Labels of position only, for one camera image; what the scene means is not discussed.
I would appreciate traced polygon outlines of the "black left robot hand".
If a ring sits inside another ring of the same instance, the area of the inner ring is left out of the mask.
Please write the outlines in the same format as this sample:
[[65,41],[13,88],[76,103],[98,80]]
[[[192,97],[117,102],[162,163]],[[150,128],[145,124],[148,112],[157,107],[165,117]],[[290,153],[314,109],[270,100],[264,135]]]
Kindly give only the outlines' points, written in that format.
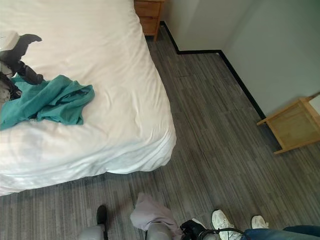
[[44,79],[31,67],[21,61],[27,52],[28,46],[42,39],[35,34],[19,35],[16,31],[8,30],[0,33],[0,72],[7,79],[18,74],[30,85],[39,85]]

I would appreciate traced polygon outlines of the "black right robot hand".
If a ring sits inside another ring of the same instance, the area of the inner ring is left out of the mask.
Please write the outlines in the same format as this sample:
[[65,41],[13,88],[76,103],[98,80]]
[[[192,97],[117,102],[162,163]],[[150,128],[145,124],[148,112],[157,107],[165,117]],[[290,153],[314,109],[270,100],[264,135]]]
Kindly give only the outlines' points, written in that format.
[[196,219],[184,222],[180,229],[183,233],[182,240],[197,240],[202,232],[207,229]]

